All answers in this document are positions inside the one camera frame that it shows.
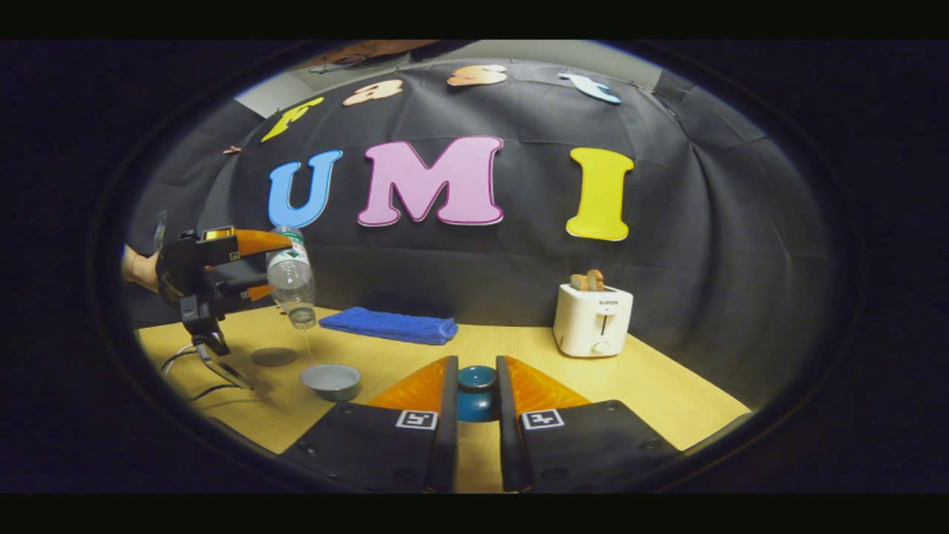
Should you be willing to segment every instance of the wooden table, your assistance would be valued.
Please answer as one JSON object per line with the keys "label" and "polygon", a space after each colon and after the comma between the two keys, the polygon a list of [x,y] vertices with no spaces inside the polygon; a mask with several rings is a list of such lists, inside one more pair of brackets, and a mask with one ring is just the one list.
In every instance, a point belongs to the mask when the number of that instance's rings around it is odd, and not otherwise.
{"label": "wooden table", "polygon": [[[322,318],[338,311],[317,308],[316,312]],[[300,383],[300,372],[316,364],[341,363],[360,370],[363,388],[352,402],[364,404],[409,373],[446,355],[457,354],[461,369],[494,367],[495,357],[505,354],[548,374],[591,402],[623,401],[679,450],[748,412],[724,391],[632,335],[617,356],[583,359],[562,355],[551,329],[544,327],[463,324],[446,345],[430,346],[319,326],[304,333],[290,326],[275,307],[228,315],[220,327],[232,351],[223,361],[248,377],[255,390],[212,391],[192,404],[278,454],[333,406]],[[180,323],[142,329],[139,334],[156,369],[191,342]],[[288,348],[298,355],[281,367],[264,367],[251,360],[255,351],[267,348]],[[225,383],[196,354],[176,360],[167,381],[188,397]],[[499,440],[496,422],[458,423],[458,492],[502,491]]]}

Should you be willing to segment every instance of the round coaster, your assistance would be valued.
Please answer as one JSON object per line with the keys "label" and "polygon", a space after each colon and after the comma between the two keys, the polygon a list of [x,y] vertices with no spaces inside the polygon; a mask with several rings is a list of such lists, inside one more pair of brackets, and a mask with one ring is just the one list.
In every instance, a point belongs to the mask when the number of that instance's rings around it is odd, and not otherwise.
{"label": "round coaster", "polygon": [[251,360],[257,365],[264,367],[279,367],[287,365],[296,359],[296,351],[280,347],[269,349],[260,349],[251,354]]}

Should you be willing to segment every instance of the letter m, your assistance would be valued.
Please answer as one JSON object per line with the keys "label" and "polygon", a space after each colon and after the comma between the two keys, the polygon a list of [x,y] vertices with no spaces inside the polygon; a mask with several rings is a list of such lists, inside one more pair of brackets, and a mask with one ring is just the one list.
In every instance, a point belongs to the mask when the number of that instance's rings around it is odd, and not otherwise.
{"label": "letter m", "polygon": [[472,136],[454,140],[432,168],[409,143],[378,144],[365,152],[373,161],[369,200],[358,217],[364,226],[394,224],[400,212],[395,193],[415,222],[425,219],[443,187],[448,187],[438,219],[449,224],[495,224],[504,212],[494,204],[494,153],[504,145],[496,137]]}

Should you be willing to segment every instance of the blue towel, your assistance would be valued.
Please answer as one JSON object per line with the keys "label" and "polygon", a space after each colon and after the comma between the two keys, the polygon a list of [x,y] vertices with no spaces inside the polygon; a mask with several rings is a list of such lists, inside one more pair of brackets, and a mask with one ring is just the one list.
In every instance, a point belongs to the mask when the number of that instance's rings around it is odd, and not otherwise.
{"label": "blue towel", "polygon": [[444,345],[458,332],[458,325],[453,317],[414,317],[372,312],[359,307],[324,317],[320,319],[320,326],[351,334],[373,335],[426,345]]}

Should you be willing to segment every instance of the small bowl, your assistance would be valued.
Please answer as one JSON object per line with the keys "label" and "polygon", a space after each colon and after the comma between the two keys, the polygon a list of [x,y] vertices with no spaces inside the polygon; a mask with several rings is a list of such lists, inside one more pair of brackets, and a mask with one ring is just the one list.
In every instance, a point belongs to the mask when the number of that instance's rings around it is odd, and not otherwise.
{"label": "small bowl", "polygon": [[359,394],[359,370],[348,365],[315,365],[300,373],[300,381],[328,401],[347,401]]}

